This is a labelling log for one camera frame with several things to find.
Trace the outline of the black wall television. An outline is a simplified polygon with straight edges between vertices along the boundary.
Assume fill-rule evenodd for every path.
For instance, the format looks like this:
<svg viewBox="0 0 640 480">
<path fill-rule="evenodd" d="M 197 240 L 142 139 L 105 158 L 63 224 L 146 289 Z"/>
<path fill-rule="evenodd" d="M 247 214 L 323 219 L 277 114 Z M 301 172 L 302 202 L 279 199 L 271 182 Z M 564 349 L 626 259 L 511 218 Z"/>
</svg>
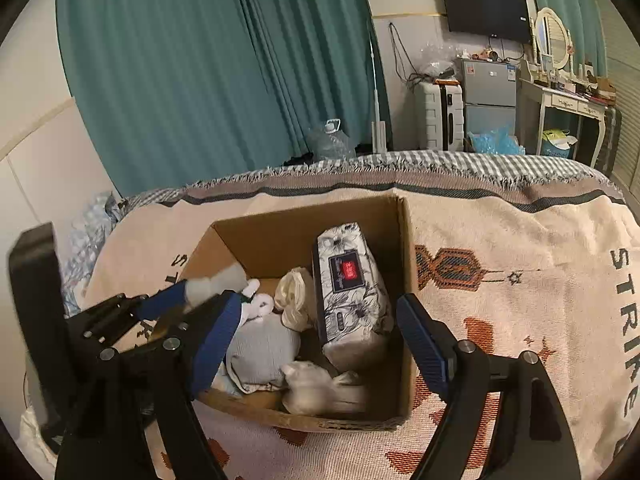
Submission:
<svg viewBox="0 0 640 480">
<path fill-rule="evenodd" d="M 450 32 L 531 44 L 526 0 L 444 0 Z"/>
</svg>

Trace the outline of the white socks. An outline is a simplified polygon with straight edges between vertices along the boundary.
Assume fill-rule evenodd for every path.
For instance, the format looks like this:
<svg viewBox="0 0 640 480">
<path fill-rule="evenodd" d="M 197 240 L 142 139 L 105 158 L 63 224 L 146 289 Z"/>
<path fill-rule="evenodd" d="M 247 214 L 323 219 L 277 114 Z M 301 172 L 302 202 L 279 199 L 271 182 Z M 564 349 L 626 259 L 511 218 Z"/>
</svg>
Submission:
<svg viewBox="0 0 640 480">
<path fill-rule="evenodd" d="M 332 377 L 313 362 L 295 361 L 283 365 L 281 372 L 288 385 L 282 404 L 291 414 L 351 415 L 367 409 L 367 388 L 352 370 Z"/>
</svg>

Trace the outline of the blue plastic bag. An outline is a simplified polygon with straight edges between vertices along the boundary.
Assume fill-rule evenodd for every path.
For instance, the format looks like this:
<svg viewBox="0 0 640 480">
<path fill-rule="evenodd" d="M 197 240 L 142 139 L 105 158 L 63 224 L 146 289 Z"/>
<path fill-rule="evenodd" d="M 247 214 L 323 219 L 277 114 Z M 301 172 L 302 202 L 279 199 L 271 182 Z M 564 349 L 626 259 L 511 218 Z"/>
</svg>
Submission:
<svg viewBox="0 0 640 480">
<path fill-rule="evenodd" d="M 489 155 L 525 155 L 524 146 L 518 144 L 507 128 L 468 133 L 468 139 L 474 153 Z"/>
</svg>

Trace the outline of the grey checked bed sheet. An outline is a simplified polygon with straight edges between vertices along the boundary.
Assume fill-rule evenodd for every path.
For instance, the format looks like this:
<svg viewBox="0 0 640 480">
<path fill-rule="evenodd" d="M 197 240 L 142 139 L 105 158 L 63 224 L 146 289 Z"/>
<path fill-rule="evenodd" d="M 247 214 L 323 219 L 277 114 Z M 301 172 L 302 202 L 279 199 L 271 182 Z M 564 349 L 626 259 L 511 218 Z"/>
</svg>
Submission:
<svg viewBox="0 0 640 480">
<path fill-rule="evenodd" d="M 325 160 L 310 165 L 266 168 L 181 188 L 157 188 L 122 200 L 120 209 L 174 206 L 274 197 L 326 194 L 336 190 L 406 191 L 479 200 L 495 197 L 533 214 L 553 206 L 582 205 L 604 196 L 625 203 L 623 193 L 600 171 L 571 159 L 534 155 L 402 151 Z"/>
</svg>

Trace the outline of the white upright stick vacuum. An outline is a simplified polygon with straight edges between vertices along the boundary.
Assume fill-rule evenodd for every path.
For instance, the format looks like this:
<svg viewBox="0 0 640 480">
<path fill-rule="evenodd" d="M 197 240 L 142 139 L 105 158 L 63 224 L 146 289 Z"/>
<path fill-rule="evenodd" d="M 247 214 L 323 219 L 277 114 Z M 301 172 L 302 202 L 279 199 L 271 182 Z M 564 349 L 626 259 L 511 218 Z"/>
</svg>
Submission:
<svg viewBox="0 0 640 480">
<path fill-rule="evenodd" d="M 371 124 L 371 140 L 372 151 L 375 154 L 386 154 L 386 125 L 381 118 L 380 109 L 380 97 L 378 96 L 378 74 L 376 73 L 375 64 L 375 52 L 372 40 L 372 29 L 368 28 L 369 34 L 369 49 L 370 49 L 370 61 L 371 61 L 371 74 L 372 74 L 372 108 L 373 108 L 373 120 Z"/>
</svg>

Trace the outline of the clear water jug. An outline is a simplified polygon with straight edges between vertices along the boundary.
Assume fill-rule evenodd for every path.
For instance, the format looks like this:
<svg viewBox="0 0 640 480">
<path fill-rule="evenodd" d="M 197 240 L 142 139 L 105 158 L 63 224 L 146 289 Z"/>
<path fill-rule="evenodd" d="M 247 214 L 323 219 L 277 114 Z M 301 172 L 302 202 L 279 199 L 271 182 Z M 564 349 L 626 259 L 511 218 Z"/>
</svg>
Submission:
<svg viewBox="0 0 640 480">
<path fill-rule="evenodd" d="M 342 130 L 340 118 L 328 119 L 322 125 L 312 128 L 306 135 L 306 141 L 315 162 L 356 157 L 352 141 Z"/>
</svg>

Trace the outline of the cream louvred wardrobe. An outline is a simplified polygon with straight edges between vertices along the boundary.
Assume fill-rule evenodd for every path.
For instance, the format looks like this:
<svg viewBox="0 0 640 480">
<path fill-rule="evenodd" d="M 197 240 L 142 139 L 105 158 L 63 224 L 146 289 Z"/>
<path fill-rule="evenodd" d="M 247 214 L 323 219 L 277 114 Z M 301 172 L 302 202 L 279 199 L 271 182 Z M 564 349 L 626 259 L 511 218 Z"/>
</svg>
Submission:
<svg viewBox="0 0 640 480">
<path fill-rule="evenodd" d="M 622 113 L 613 174 L 639 197 L 639 45 L 611 0 L 596 0 L 603 32 L 608 80 Z"/>
</svg>

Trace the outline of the cream knitted cloth bundle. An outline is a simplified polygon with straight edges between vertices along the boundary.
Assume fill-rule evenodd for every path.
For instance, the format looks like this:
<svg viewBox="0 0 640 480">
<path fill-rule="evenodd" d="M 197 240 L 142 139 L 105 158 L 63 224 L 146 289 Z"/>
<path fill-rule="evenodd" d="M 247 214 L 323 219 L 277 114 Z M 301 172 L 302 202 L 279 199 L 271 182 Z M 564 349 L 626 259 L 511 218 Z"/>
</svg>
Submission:
<svg viewBox="0 0 640 480">
<path fill-rule="evenodd" d="M 274 308 L 282 324 L 297 333 L 317 326 L 317 299 L 314 280 L 305 268 L 295 268 L 285 274 L 274 292 Z"/>
</svg>

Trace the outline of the floral tissue paper pack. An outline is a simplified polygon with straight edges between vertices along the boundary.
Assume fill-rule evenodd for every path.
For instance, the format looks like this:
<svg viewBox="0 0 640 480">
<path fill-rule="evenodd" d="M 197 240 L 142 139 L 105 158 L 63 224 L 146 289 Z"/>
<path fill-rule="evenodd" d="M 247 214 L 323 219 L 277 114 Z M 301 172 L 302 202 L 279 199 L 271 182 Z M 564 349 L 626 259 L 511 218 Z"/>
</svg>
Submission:
<svg viewBox="0 0 640 480">
<path fill-rule="evenodd" d="M 394 318 L 390 296 L 360 225 L 344 223 L 314 243 L 317 330 L 323 355 L 341 373 L 382 361 Z"/>
</svg>

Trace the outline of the oval vanity mirror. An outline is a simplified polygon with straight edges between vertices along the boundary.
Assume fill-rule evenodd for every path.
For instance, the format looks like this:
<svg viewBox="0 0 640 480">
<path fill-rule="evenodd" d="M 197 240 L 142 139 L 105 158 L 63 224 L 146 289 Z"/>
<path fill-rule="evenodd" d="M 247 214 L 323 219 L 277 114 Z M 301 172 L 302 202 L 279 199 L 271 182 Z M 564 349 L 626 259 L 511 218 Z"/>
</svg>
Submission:
<svg viewBox="0 0 640 480">
<path fill-rule="evenodd" d="M 538 11 L 534 25 L 538 58 L 543 68 L 564 70 L 574 53 L 570 32 L 551 8 Z"/>
</svg>

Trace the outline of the brown cardboard box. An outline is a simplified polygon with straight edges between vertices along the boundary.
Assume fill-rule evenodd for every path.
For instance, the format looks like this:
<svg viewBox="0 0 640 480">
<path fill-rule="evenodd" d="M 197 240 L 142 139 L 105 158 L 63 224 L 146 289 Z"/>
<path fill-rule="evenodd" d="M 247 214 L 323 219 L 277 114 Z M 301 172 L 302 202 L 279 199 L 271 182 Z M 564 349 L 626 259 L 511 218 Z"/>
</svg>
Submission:
<svg viewBox="0 0 640 480">
<path fill-rule="evenodd" d="M 213 223 L 181 275 L 210 276 L 236 264 L 273 294 L 290 271 L 305 268 L 314 284 L 316 320 L 302 333 L 298 356 L 330 375 L 354 370 L 364 405 L 292 414 L 286 391 L 235 398 L 209 388 L 200 400 L 258 424 L 303 432 L 393 431 L 410 415 L 416 369 L 395 327 L 396 300 L 416 291 L 416 258 L 408 206 L 393 196 L 294 208 Z"/>
</svg>

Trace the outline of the white green sock pair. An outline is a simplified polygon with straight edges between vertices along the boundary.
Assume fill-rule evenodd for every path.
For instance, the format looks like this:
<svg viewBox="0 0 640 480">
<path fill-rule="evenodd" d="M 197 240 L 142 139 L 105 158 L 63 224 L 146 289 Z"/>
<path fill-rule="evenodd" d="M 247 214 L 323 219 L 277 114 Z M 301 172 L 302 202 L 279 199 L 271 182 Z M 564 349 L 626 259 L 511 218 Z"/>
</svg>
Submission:
<svg viewBox="0 0 640 480">
<path fill-rule="evenodd" d="M 231 290 L 241 296 L 239 326 L 243 326 L 248 321 L 264 318 L 273 310 L 273 298 L 264 292 L 258 292 L 259 287 L 260 281 L 257 278 L 247 278 L 242 266 L 233 263 L 209 278 L 189 278 L 184 289 L 186 306 L 183 312 L 188 313 L 213 296 Z"/>
</svg>

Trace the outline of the grey mesh cap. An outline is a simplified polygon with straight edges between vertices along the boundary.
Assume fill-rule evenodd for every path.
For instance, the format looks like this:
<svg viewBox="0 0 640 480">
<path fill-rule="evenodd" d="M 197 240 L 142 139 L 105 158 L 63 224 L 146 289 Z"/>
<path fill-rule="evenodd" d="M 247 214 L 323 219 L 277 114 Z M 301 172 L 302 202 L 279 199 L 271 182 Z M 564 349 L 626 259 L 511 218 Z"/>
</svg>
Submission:
<svg viewBox="0 0 640 480">
<path fill-rule="evenodd" d="M 298 356 L 300 336 L 269 313 L 244 323 L 226 353 L 227 374 L 242 393 L 278 391 L 286 386 L 282 367 Z"/>
</svg>

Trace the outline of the cream dressing table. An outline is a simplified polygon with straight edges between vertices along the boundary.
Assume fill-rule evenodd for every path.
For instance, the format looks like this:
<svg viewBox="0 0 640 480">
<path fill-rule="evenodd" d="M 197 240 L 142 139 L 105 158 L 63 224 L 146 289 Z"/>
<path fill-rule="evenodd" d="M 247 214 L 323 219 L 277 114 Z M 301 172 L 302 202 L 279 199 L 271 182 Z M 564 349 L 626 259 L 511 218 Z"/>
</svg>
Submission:
<svg viewBox="0 0 640 480">
<path fill-rule="evenodd" d="M 577 142 L 570 148 L 570 158 L 596 168 L 605 147 L 605 136 L 613 110 L 591 96 L 552 89 L 537 84 L 526 61 L 518 66 L 516 84 L 515 133 L 527 155 L 541 155 L 544 132 L 571 126 L 570 135 Z"/>
</svg>

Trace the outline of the blue floral pillow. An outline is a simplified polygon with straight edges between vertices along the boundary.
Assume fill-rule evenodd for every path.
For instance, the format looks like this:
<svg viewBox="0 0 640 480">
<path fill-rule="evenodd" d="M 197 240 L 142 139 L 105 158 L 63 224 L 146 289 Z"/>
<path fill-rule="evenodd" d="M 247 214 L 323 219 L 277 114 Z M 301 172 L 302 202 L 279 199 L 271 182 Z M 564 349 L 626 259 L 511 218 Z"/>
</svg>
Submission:
<svg viewBox="0 0 640 480">
<path fill-rule="evenodd" d="M 72 222 L 70 255 L 61 266 L 64 315 L 78 314 L 85 303 L 86 290 L 96 260 L 116 224 L 122 220 L 122 211 L 112 192 L 93 197 L 81 215 Z"/>
</svg>

